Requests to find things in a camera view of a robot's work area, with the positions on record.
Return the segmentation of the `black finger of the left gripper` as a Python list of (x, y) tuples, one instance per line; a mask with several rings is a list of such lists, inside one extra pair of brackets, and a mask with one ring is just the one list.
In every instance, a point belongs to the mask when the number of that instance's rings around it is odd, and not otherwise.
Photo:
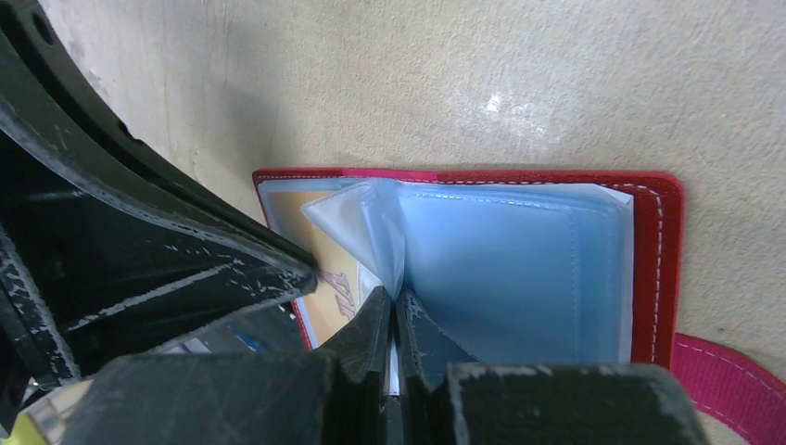
[(316, 264), (132, 136), (34, 1), (1, 5), (1, 215), (31, 266)]
[(1, 99), (1, 363), (58, 388), (316, 287), (314, 259), (112, 158), (54, 105)]

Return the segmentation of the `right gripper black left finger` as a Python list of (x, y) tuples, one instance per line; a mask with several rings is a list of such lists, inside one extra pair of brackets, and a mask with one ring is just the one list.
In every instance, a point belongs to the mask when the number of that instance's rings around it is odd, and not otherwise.
[(383, 444), (392, 299), (375, 287), (354, 318), (320, 347), (336, 359), (324, 408), (325, 444)]

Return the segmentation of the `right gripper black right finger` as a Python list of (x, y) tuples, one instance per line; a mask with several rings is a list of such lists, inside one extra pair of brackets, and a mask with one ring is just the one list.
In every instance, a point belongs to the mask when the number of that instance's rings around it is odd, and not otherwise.
[(446, 374), (451, 363), (479, 359), (447, 335), (410, 289), (396, 299), (399, 388), (408, 444), (453, 444), (453, 408)]

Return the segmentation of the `red card holder wallet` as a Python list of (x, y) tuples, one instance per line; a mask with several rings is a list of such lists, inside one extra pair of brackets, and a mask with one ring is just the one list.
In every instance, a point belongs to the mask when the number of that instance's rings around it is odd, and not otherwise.
[(271, 228), (323, 263), (294, 311), (309, 348), (374, 286), (410, 289), (491, 363), (653, 363), (753, 444), (785, 440), (784, 383), (676, 330), (685, 197), (665, 172), (259, 170)]

